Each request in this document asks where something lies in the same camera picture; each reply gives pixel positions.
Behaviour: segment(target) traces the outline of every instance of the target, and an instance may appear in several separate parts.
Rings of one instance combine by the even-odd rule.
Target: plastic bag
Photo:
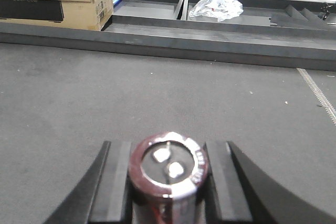
[[[243,5],[238,0],[200,0],[189,12],[189,17],[213,17],[221,22],[242,13]]]

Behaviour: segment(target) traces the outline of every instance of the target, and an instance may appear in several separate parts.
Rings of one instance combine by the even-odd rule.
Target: gray felt surface
[[[336,127],[317,104],[296,69],[0,44],[0,223],[43,222],[104,140],[162,131],[234,141],[336,215]]]

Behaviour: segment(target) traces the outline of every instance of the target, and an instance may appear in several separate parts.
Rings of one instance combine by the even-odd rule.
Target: metal edge
[[[95,193],[100,183],[111,142],[104,141],[82,179],[44,224],[87,224]]]
[[[336,217],[304,201],[260,169],[237,145],[228,142],[232,160],[256,223],[335,223]]]
[[[234,32],[234,33],[264,34],[264,35],[277,35],[277,36],[302,37],[302,38],[319,38],[319,39],[330,39],[330,38],[336,37],[336,31],[332,31],[332,30],[316,30],[316,29],[311,29],[311,28],[303,29],[303,28],[253,26],[253,25],[190,21],[190,20],[185,20],[185,17],[187,14],[187,11],[185,11],[186,8],[187,7],[186,7],[186,0],[185,0],[183,3],[183,14],[182,14],[181,20],[131,17],[131,16],[119,16],[119,15],[114,15],[112,19],[114,23],[119,23],[119,24],[133,24],[133,25],[154,26],[154,27],[162,27],[162,28],[226,31],[226,32]]]
[[[178,15],[181,12],[181,7],[183,6],[184,0],[179,0],[174,12],[175,20],[178,19]]]
[[[323,49],[323,45],[319,45],[318,48],[307,47],[301,44],[297,46],[283,45],[270,45],[261,44],[260,42],[234,42],[234,41],[211,41],[200,40],[192,38],[178,38],[178,37],[164,37],[160,34],[149,35],[137,35],[130,34],[132,28],[123,33],[114,32],[100,32],[100,31],[87,31],[76,30],[67,28],[53,28],[53,27],[38,27],[30,25],[17,25],[6,24],[6,26],[0,26],[0,42],[14,43],[14,44],[29,44],[29,45],[45,45],[64,47],[64,44],[68,46],[66,48],[73,48],[70,43],[77,44],[76,49],[95,50],[95,46],[100,43],[107,43],[110,45],[108,52],[117,52],[112,45],[123,45],[126,49],[123,50],[124,54],[130,54],[127,50],[129,46],[140,46],[154,48],[166,48],[166,49],[182,49],[189,51],[204,51],[207,53],[219,52],[229,54],[243,54],[250,55],[262,55],[262,56],[274,56],[279,58],[302,58],[302,59],[319,59],[334,61],[335,50]],[[142,51],[143,55],[149,55],[148,51]]]
[[[187,20],[189,0],[184,0],[181,20]]]
[[[131,142],[111,141],[101,181],[97,189],[89,223],[131,223],[128,161]]]
[[[210,207],[213,209],[207,209],[208,212],[215,212],[219,221],[252,223],[252,216],[228,151],[228,144],[207,141],[204,148],[211,168],[206,203],[212,205]],[[212,221],[210,223],[213,223],[214,217],[207,216],[209,221]]]
[[[118,36],[118,38],[121,40],[125,40],[125,38],[122,38],[120,34],[115,35],[114,37],[116,36]],[[214,51],[195,50],[195,49],[146,46],[144,44],[131,45],[117,42],[108,42],[108,41],[103,42],[99,40],[89,41],[83,39],[81,40],[81,39],[52,38],[52,37],[48,38],[41,36],[26,36],[26,35],[7,35],[4,37],[0,34],[0,38],[3,39],[2,42],[8,42],[13,44],[113,52],[117,54],[133,54],[142,56],[145,55],[145,56],[166,57],[166,58],[208,60],[218,62],[243,63],[250,65],[336,71],[335,60],[275,57],[267,55],[238,54],[238,53],[214,52]],[[272,46],[269,46],[269,49],[275,52],[278,51],[277,48],[274,48]],[[315,51],[311,51],[311,54],[314,56],[318,56],[323,55],[323,52],[321,51],[321,49],[316,49]]]

